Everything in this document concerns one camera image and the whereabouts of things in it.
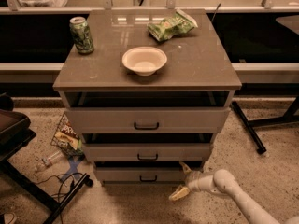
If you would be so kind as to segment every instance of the plastic bottle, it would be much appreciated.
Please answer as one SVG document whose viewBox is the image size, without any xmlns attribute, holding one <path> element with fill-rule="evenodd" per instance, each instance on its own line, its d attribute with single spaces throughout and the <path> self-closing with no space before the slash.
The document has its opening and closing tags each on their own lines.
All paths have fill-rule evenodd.
<svg viewBox="0 0 299 224">
<path fill-rule="evenodd" d="M 60 161 L 62 158 L 65 158 L 64 153 L 61 150 L 54 152 L 48 157 L 43 157 L 41 161 L 35 167 L 36 172 L 41 172 L 51 167 L 54 163 Z"/>
</svg>

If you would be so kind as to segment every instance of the bowl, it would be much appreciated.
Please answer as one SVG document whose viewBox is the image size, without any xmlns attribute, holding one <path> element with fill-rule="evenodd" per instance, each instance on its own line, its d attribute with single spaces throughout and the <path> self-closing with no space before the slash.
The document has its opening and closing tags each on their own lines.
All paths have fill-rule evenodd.
<svg viewBox="0 0 299 224">
<path fill-rule="evenodd" d="M 139 47 L 129 49 L 122 56 L 123 65 L 140 76 L 150 76 L 162 68 L 167 57 L 160 49 Z"/>
</svg>

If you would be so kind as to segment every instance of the can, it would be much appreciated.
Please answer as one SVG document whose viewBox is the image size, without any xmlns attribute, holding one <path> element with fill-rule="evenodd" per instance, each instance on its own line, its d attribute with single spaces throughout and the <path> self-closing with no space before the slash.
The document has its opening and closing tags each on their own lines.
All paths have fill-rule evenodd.
<svg viewBox="0 0 299 224">
<path fill-rule="evenodd" d="M 69 27 L 78 53 L 89 54 L 94 51 L 90 26 L 83 17 L 75 17 L 70 21 Z"/>
</svg>

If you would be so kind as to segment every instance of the white robotic arm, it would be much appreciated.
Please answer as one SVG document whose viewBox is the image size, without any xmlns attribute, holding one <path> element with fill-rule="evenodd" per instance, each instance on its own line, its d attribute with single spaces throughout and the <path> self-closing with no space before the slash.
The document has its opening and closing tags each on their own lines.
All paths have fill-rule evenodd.
<svg viewBox="0 0 299 224">
<path fill-rule="evenodd" d="M 180 163 L 184 173 L 187 175 L 185 186 L 179 186 L 170 195 L 169 199 L 175 201 L 187 196 L 191 191 L 207 191 L 217 196 L 228 196 L 234 200 L 244 217 L 250 224 L 279 224 L 269 213 L 243 191 L 236 182 L 234 176 L 227 170 L 220 169 L 213 173 L 201 173 L 192 171 L 185 163 Z M 286 224 L 298 224 L 299 217 L 294 217 Z"/>
</svg>

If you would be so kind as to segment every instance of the drawer handle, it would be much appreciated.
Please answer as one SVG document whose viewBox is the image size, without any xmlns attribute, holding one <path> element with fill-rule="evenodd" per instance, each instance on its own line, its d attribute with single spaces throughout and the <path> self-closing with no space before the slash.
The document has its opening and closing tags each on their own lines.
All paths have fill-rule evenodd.
<svg viewBox="0 0 299 224">
<path fill-rule="evenodd" d="M 137 123 L 134 122 L 134 128 L 136 130 L 141 130 L 141 131 L 153 131 L 153 130 L 158 130 L 159 128 L 159 122 L 156 123 L 155 127 L 138 127 Z"/>
<path fill-rule="evenodd" d="M 157 181 L 157 175 L 155 176 L 155 178 L 154 179 L 147 179 L 147 178 L 145 178 L 145 179 L 143 179 L 142 178 L 142 175 L 139 177 L 139 180 L 140 180 L 140 182 L 144 182 L 144 183 L 152 183 L 152 182 L 156 182 Z"/>
<path fill-rule="evenodd" d="M 156 157 L 152 157 L 152 158 L 141 158 L 140 155 L 137 155 L 138 159 L 140 161 L 156 161 L 158 160 L 158 154 L 156 154 Z"/>
</svg>

